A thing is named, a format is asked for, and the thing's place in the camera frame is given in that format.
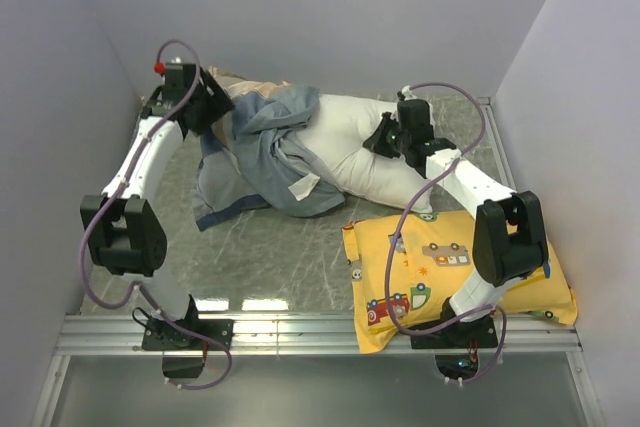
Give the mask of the yellow cartoon vehicle pillow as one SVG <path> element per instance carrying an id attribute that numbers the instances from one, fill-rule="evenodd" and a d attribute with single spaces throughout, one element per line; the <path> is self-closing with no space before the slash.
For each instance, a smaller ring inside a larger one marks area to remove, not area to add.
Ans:
<path id="1" fill-rule="evenodd" d="M 474 267 L 474 220 L 469 213 L 411 215 L 393 255 L 391 301 L 387 302 L 385 271 L 398 220 L 398 216 L 363 220 L 342 229 L 351 267 L 354 326 L 362 354 L 383 350 L 396 334 L 389 309 L 405 327 L 438 319 L 442 304 L 463 285 Z"/>

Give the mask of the black box under left base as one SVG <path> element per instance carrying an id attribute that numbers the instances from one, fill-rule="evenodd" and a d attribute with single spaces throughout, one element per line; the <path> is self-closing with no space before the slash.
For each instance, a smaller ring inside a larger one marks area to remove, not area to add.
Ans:
<path id="1" fill-rule="evenodd" d="M 197 379 L 204 366 L 205 359 L 202 356 L 164 356 L 161 362 L 163 376 L 169 380 Z"/>

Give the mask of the aluminium right side rail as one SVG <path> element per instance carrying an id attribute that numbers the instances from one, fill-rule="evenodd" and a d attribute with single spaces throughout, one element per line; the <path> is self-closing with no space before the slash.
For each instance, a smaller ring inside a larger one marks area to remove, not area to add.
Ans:
<path id="1" fill-rule="evenodd" d="M 488 137 L 489 143 L 491 144 L 494 159 L 499 172 L 500 181 L 504 185 L 507 185 L 512 189 L 514 189 L 516 185 L 514 182 L 511 168 L 508 163 L 506 152 L 504 150 L 502 139 L 500 137 L 498 126 L 495 120 L 495 116 L 494 116 L 492 105 L 491 105 L 491 98 L 480 97 L 478 99 L 478 102 L 483 111 L 483 114 L 487 123 L 486 136 Z"/>

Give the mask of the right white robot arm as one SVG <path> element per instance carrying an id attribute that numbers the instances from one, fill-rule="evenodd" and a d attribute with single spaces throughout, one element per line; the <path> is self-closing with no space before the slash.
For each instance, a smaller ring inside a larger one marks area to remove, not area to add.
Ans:
<path id="1" fill-rule="evenodd" d="M 404 99 L 381 121 L 363 147 L 385 158 L 402 158 L 428 181 L 442 187 L 474 220 L 474 268 L 442 307 L 438 327 L 444 341 L 460 347 L 472 339 L 476 320 L 489 314 L 505 292 L 542 268 L 550 275 L 549 250 L 541 204 L 530 192 L 517 192 L 493 180 L 464 158 L 462 150 L 437 138 L 431 108 L 421 99 Z"/>

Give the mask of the blue plaid pillowcase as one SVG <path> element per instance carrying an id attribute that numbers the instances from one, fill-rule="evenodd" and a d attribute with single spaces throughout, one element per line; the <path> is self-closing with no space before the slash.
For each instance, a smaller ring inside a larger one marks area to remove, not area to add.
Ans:
<path id="1" fill-rule="evenodd" d="M 297 137 L 320 111 L 318 88 L 250 81 L 216 67 L 207 72 L 234 108 L 199 138 L 192 189 L 199 231 L 249 210 L 314 218 L 344 203 L 328 167 Z"/>

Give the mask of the aluminium front rail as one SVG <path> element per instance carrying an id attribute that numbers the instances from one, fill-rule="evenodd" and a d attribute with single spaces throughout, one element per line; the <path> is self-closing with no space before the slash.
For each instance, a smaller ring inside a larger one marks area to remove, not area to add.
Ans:
<path id="1" fill-rule="evenodd" d="M 344 313 L 227 313 L 234 356 L 357 355 L 352 316 Z M 142 348 L 144 330 L 129 316 L 68 316 L 54 353 L 59 356 L 160 356 Z M 527 315 L 507 320 L 505 353 L 580 352 L 577 331 Z"/>

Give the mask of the white pillow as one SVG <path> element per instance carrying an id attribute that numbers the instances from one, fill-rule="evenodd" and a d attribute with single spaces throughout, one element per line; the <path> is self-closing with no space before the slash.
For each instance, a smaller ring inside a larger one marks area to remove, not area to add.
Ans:
<path id="1" fill-rule="evenodd" d="M 401 158 L 385 158 L 364 147 L 384 113 L 396 105 L 375 99 L 321 94 L 306 127 L 296 132 L 340 191 L 403 209 L 426 184 Z"/>

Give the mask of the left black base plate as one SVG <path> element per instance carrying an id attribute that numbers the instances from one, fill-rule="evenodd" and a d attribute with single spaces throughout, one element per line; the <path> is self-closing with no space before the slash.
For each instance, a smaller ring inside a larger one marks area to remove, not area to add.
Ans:
<path id="1" fill-rule="evenodd" d="M 165 320 L 151 319 L 145 326 L 141 349 L 143 351 L 198 351 L 205 348 L 205 338 L 231 345 L 234 321 L 232 319 L 196 320 L 175 329 Z"/>

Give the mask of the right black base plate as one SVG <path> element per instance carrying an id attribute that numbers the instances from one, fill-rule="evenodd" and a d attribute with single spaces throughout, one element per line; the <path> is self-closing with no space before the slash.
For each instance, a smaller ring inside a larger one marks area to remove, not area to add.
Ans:
<path id="1" fill-rule="evenodd" d="M 470 322 L 456 321 L 437 332 L 412 336 L 413 349 L 468 349 L 498 346 L 496 328 L 492 318 L 485 314 Z"/>

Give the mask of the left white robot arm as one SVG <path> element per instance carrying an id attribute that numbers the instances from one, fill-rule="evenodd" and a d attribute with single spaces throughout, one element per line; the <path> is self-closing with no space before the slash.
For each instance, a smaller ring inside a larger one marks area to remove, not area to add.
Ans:
<path id="1" fill-rule="evenodd" d="M 140 293 L 153 318 L 170 320 L 168 340 L 189 349 L 199 342 L 202 326 L 193 318 L 193 298 L 163 266 L 168 241 L 152 203 L 168 162 L 187 135 L 203 134 L 233 104 L 196 64 L 159 62 L 155 70 L 163 82 L 143 106 L 125 160 L 100 194 L 81 202 L 79 266 L 84 283 L 89 281 L 88 262 L 128 282 L 125 296 Z"/>

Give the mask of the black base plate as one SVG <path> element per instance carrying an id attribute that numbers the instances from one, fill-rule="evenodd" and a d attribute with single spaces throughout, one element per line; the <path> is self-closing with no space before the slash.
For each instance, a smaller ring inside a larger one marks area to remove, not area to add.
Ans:
<path id="1" fill-rule="evenodd" d="M 145 326 L 141 349 L 143 351 L 198 351 L 205 348 L 205 338 L 231 345 L 234 321 L 232 319 L 196 320 L 175 329 L 165 320 L 151 319 Z"/>
<path id="2" fill-rule="evenodd" d="M 498 346 L 496 328 L 492 318 L 485 314 L 470 322 L 456 321 L 437 332 L 412 336 L 413 349 L 468 349 Z"/>

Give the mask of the aluminium rail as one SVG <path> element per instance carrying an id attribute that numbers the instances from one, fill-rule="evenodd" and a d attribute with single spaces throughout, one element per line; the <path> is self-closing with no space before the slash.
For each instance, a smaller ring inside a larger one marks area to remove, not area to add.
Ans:
<path id="1" fill-rule="evenodd" d="M 227 313 L 234 356 L 357 355 L 352 316 L 344 313 Z M 129 316 L 68 316 L 54 353 L 59 356 L 160 356 L 142 348 L 144 330 Z M 577 331 L 527 315 L 507 320 L 505 353 L 580 352 Z"/>
<path id="2" fill-rule="evenodd" d="M 478 99 L 478 102 L 483 111 L 483 114 L 487 123 L 486 136 L 488 137 L 489 143 L 491 144 L 494 159 L 499 172 L 500 181 L 504 185 L 507 185 L 512 189 L 514 189 L 516 185 L 514 182 L 511 168 L 508 163 L 506 152 L 504 150 L 502 139 L 500 137 L 498 126 L 495 120 L 495 116 L 494 116 L 492 105 L 491 105 L 491 98 L 480 97 Z"/>

